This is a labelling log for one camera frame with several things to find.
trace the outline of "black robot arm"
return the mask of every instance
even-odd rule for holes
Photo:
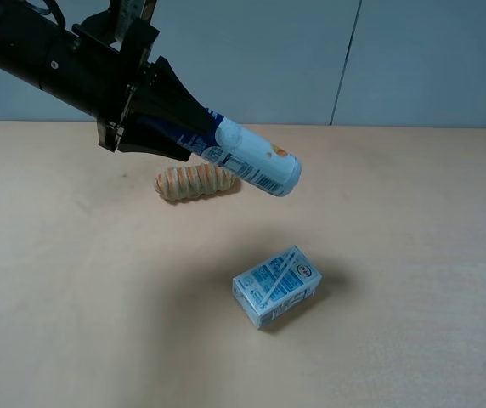
[[[188,160],[188,150],[138,120],[160,117],[196,134],[214,127],[166,59],[147,62],[159,34],[149,24],[155,2],[123,33],[116,27],[120,0],[72,32],[55,0],[44,2],[46,8],[0,0],[0,68],[96,118],[99,144],[108,150]],[[45,18],[50,13],[55,23]],[[120,51],[111,47],[115,36],[123,36]]]

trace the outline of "logo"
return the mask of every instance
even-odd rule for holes
[[[311,269],[306,265],[298,265],[297,273],[303,276],[304,278],[308,278],[312,274]]]

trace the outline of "milk carton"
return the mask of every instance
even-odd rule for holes
[[[314,295],[321,278],[297,246],[292,246],[236,276],[232,293],[260,328]]]

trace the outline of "table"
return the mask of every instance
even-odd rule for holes
[[[486,130],[249,128],[287,197],[168,204],[174,161],[0,122],[0,407],[486,406]],[[256,330],[231,279],[293,244],[323,282]]]

